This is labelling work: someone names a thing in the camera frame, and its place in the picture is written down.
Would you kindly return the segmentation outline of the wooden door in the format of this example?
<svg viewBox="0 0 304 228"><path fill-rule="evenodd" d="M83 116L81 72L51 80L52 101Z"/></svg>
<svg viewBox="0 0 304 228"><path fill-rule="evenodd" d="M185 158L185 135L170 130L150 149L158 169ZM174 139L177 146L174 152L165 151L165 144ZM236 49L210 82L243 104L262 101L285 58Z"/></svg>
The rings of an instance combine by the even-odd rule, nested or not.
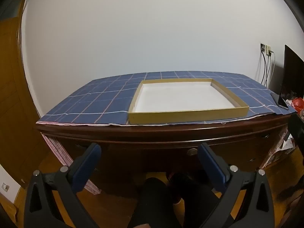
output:
<svg viewBox="0 0 304 228"><path fill-rule="evenodd" d="M50 149L36 128L39 115L22 61L21 24L26 0L14 0L1 20L1 165L22 188Z"/></svg>

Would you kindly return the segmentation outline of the red clutter item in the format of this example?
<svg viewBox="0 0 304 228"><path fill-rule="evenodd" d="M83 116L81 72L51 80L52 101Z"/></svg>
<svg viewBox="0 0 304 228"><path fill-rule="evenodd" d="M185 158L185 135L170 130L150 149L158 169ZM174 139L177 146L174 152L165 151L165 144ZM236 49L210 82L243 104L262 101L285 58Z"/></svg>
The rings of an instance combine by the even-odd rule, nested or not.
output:
<svg viewBox="0 0 304 228"><path fill-rule="evenodd" d="M304 109L304 100L302 98L295 98L292 100L292 106L297 113L300 113Z"/></svg>

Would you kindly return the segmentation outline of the blue plaid tablecloth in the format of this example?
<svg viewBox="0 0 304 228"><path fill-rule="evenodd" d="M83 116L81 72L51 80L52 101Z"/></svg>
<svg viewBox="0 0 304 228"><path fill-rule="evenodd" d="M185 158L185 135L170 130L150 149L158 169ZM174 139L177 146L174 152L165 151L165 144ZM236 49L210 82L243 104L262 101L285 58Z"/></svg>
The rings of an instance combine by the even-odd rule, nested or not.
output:
<svg viewBox="0 0 304 228"><path fill-rule="evenodd" d="M239 120L132 126L128 109L143 80L212 78L244 100L249 111ZM95 79L69 95L37 121L46 135L126 144L183 144L265 136L287 124L293 108L278 107L270 89L242 74L205 71L135 73Z"/></svg>

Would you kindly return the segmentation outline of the black television screen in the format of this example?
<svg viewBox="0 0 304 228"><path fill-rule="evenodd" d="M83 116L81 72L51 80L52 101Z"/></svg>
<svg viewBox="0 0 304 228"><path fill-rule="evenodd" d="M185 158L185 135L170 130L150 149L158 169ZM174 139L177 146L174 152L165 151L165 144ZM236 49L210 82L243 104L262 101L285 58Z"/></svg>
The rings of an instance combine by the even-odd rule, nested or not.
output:
<svg viewBox="0 0 304 228"><path fill-rule="evenodd" d="M283 99L303 98L303 60L287 45L280 95Z"/></svg>

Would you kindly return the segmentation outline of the low wall socket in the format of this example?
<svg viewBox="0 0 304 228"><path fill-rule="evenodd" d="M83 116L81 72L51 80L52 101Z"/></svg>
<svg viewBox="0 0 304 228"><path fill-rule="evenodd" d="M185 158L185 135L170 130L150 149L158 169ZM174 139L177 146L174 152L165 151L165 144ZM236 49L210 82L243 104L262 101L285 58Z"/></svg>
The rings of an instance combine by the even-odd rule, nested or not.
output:
<svg viewBox="0 0 304 228"><path fill-rule="evenodd" d="M2 189L3 189L5 192L7 192L8 189L9 189L9 185L3 183L3 184L2 184Z"/></svg>

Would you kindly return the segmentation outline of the wall power outlet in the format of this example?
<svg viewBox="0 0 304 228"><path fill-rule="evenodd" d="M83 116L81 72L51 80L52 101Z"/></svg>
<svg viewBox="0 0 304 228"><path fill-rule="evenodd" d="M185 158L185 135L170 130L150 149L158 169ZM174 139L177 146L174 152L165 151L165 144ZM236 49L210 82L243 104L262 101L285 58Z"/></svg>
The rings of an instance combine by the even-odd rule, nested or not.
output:
<svg viewBox="0 0 304 228"><path fill-rule="evenodd" d="M269 45L265 45L265 44L260 44L260 48L261 51L266 53L267 56L271 56L272 55L272 49Z"/></svg>

